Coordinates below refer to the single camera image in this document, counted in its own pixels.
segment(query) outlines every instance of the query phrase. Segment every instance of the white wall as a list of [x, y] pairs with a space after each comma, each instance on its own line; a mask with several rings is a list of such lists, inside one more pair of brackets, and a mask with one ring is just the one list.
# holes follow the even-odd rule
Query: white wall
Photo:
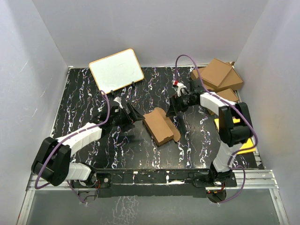
[[17, 222], [67, 70], [32, 1], [0, 1], [0, 224]]
[[288, 218], [300, 221], [300, 2], [270, 1], [237, 62], [265, 166], [274, 170]]
[[[236, 61], [267, 0], [33, 0], [66, 63], [133, 48], [142, 66]], [[187, 59], [182, 65], [191, 64]]]

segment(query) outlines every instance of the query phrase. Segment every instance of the cardboard box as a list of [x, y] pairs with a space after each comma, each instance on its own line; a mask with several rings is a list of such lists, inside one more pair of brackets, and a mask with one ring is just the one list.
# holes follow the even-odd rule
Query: cardboard box
[[217, 89], [228, 76], [231, 69], [232, 66], [220, 60], [213, 59], [202, 71], [201, 77], [203, 83]]
[[[206, 69], [206, 67], [200, 68], [200, 74], [202, 76], [203, 71]], [[191, 78], [192, 80], [194, 79], [198, 79], [198, 74], [197, 71], [194, 69], [191, 73]], [[209, 85], [205, 84], [205, 87], [207, 89], [211, 89], [213, 91], [222, 91], [222, 90], [226, 90], [226, 89], [232, 89], [232, 90], [239, 90], [241, 89], [241, 87], [243, 86], [243, 80], [240, 78], [240, 76], [236, 73], [236, 71], [234, 70], [234, 68], [232, 68], [227, 77], [223, 80], [223, 82], [221, 83], [221, 85], [218, 88], [213, 88]]]
[[165, 115], [165, 111], [161, 108], [154, 108], [152, 112], [144, 115], [143, 122], [158, 146], [171, 139], [176, 142], [180, 139], [179, 131], [171, 119]]
[[222, 82], [220, 87], [218, 87], [217, 91], [226, 90], [228, 88], [232, 90], [239, 90], [241, 89], [243, 84], [243, 80], [240, 78], [240, 76], [237, 74], [234, 68], [232, 68], [226, 79]]
[[[200, 75], [202, 75], [202, 72], [203, 72], [203, 70], [204, 70], [205, 68], [206, 68], [206, 67], [199, 68]], [[197, 70], [196, 70], [196, 69], [194, 69], [194, 70], [192, 71], [192, 73], [191, 73], [191, 79], [192, 79], [192, 80], [199, 79], [199, 76], [198, 76], [198, 73], [197, 73]], [[204, 84], [204, 86], [205, 86], [207, 89], [209, 89], [209, 90], [213, 90], [213, 91], [215, 90], [213, 87], [208, 86], [207, 84]]]
[[[233, 92], [233, 90], [231, 89], [226, 89], [226, 90], [223, 90], [223, 91], [220, 91], [220, 92], [217, 92], [217, 94], [222, 97], [222, 98], [225, 98], [229, 101], [232, 101], [232, 102], [238, 102], [239, 98], [235, 95], [235, 93]], [[210, 115], [214, 115], [215, 113], [211, 110], [207, 110]]]

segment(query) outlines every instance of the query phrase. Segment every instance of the marble pattern surface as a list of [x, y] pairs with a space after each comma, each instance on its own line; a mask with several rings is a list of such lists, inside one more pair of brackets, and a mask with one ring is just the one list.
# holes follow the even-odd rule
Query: marble pattern surface
[[[127, 86], [116, 91], [115, 96], [121, 97], [123, 105], [130, 102], [141, 114], [149, 113], [155, 107], [167, 111], [169, 97], [175, 93], [171, 84], [174, 68], [145, 67], [142, 70], [144, 80], [136, 87]], [[179, 68], [180, 82], [188, 85], [192, 70], [193, 67]], [[52, 135], [60, 137], [84, 126], [104, 104], [90, 70], [71, 69]], [[190, 107], [185, 113], [171, 118], [180, 131], [180, 141], [171, 140], [159, 147], [142, 121], [136, 122], [135, 128], [125, 133], [115, 127], [105, 138], [81, 149], [71, 162], [85, 162], [95, 168], [209, 168], [220, 146], [213, 122], [215, 117], [203, 107]], [[238, 155], [234, 165], [257, 168], [253, 153]]]

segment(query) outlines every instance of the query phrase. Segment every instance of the purple cable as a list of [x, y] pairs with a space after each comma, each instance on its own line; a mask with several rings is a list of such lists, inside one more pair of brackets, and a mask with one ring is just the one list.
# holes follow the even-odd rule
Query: purple cable
[[[110, 115], [110, 105], [109, 105], [108, 97], [107, 97], [107, 95], [104, 93], [104, 91], [102, 91], [102, 90], [100, 90], [100, 94], [101, 94], [101, 97], [102, 97], [102, 98], [106, 101], [106, 103], [107, 103], [107, 116], [106, 116], [106, 119], [105, 119], [103, 122], [99, 123], [99, 124], [96, 124], [96, 125], [94, 125], [94, 126], [91, 126], [91, 127], [87, 128], [86, 130], [90, 130], [90, 129], [92, 129], [92, 128], [99, 127], [99, 126], [105, 124], [105, 123], [108, 121], [108, 119], [109, 119], [109, 115]], [[41, 175], [42, 175], [44, 169], [46, 168], [47, 164], [49, 163], [51, 157], [54, 155], [54, 153], [56, 152], [56, 150], [57, 150], [57, 149], [58, 149], [58, 148], [59, 148], [66, 140], [70, 139], [71, 137], [76, 136], [76, 135], [79, 134], [79, 133], [74, 133], [74, 134], [71, 134], [71, 135], [67, 136], [65, 139], [63, 139], [61, 142], [59, 142], [59, 143], [54, 147], [54, 149], [53, 149], [52, 152], [49, 154], [48, 158], [47, 158], [46, 161], [44, 162], [44, 164], [43, 164], [41, 170], [39, 171], [39, 173], [38, 173], [38, 175], [37, 175], [37, 180], [36, 180], [35, 185], [34, 185], [35, 189], [39, 190], [39, 189], [44, 188], [45, 186], [47, 186], [47, 185], [50, 184], [50, 183], [46, 183], [46, 184], [43, 184], [42, 186], [39, 186], [39, 187], [38, 187], [38, 182], [39, 182], [39, 179], [41, 178]], [[70, 182], [67, 181], [67, 183], [68, 183], [68, 185], [70, 186], [70, 188], [72, 189], [72, 191], [78, 196], [78, 198], [79, 198], [83, 203], [86, 203], [86, 201], [84, 201], [84, 200], [76, 193], [76, 191], [75, 191], [75, 190], [73, 189], [73, 187], [70, 185]]]
[[225, 202], [228, 202], [228, 201], [234, 199], [235, 197], [237, 197], [237, 196], [242, 192], [242, 190], [243, 190], [243, 188], [244, 188], [244, 186], [245, 186], [245, 182], [246, 182], [246, 172], [245, 172], [245, 169], [244, 169], [241, 165], [237, 165], [235, 168], [232, 168], [232, 169], [233, 169], [233, 170], [236, 170], [236, 169], [238, 169], [238, 168], [241, 168], [241, 169], [243, 170], [243, 174], [244, 174], [243, 183], [242, 183], [242, 186], [240, 187], [240, 190], [239, 190], [234, 196], [232, 196], [232, 197], [230, 197], [230, 198], [227, 198], [227, 199], [225, 199], [225, 200], [223, 200], [223, 201], [221, 201], [221, 202], [219, 202], [219, 203], [225, 203]]
[[245, 122], [245, 124], [249, 127], [249, 129], [250, 129], [251, 132], [253, 133], [253, 136], [254, 136], [254, 138], [255, 138], [255, 144], [254, 144], [254, 146], [253, 146], [253, 147], [250, 147], [250, 148], [246, 148], [246, 149], [242, 149], [242, 150], [237, 150], [237, 151], [235, 151], [235, 152], [230, 156], [229, 161], [228, 161], [228, 163], [227, 163], [228, 166], [231, 166], [231, 165], [230, 165], [230, 162], [231, 162], [233, 156], [235, 156], [239, 151], [245, 151], [245, 150], [253, 149], [253, 148], [255, 148], [255, 147], [257, 146], [257, 144], [258, 144], [258, 137], [257, 137], [257, 134], [256, 134], [256, 132], [254, 131], [254, 129], [252, 128], [252, 126], [250, 125], [250, 123], [246, 120], [246, 118], [239, 112], [239, 110], [238, 110], [236, 107], [234, 107], [232, 104], [230, 104], [230, 103], [227, 102], [226, 100], [220, 98], [220, 96], [215, 95], [215, 94], [211, 93], [209, 90], [207, 90], [207, 88], [204, 86], [204, 83], [203, 83], [203, 80], [202, 80], [202, 78], [201, 78], [200, 71], [199, 71], [199, 69], [198, 69], [198, 67], [197, 67], [197, 64], [196, 64], [195, 61], [194, 61], [191, 57], [189, 57], [188, 55], [184, 55], [184, 54], [183, 54], [183, 55], [180, 55], [180, 56], [177, 57], [176, 62], [175, 62], [175, 80], [178, 81], [177, 61], [178, 61], [178, 59], [179, 59], [181, 56], [186, 56], [186, 57], [188, 57], [188, 58], [191, 59], [191, 61], [192, 61], [193, 64], [195, 65], [195, 68], [196, 68], [196, 70], [197, 70], [197, 74], [198, 74], [198, 76], [199, 76], [199, 80], [201, 81], [201, 84], [202, 84], [204, 90], [205, 90], [207, 93], [209, 93], [210, 95], [212, 95], [212, 96], [214, 96], [215, 98], [219, 99], [219, 100], [220, 100], [221, 102], [223, 102], [224, 104], [227, 104], [230, 108], [232, 108], [232, 109], [233, 109], [233, 110], [241, 117], [241, 119]]

